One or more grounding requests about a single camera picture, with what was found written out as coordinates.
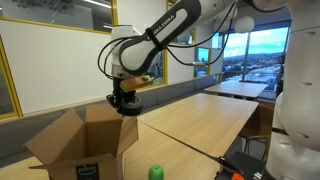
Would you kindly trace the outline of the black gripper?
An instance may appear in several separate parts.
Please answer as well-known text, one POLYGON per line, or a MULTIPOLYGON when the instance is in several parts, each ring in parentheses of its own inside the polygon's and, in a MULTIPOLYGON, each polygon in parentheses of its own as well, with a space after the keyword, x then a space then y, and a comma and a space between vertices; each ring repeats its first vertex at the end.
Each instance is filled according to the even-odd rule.
POLYGON ((135 94, 125 93, 121 87, 120 83, 123 81, 122 78, 114 77, 113 82, 113 91, 111 94, 107 95, 106 98, 108 102, 118 110, 122 100, 125 102, 132 101, 135 97, 135 94))

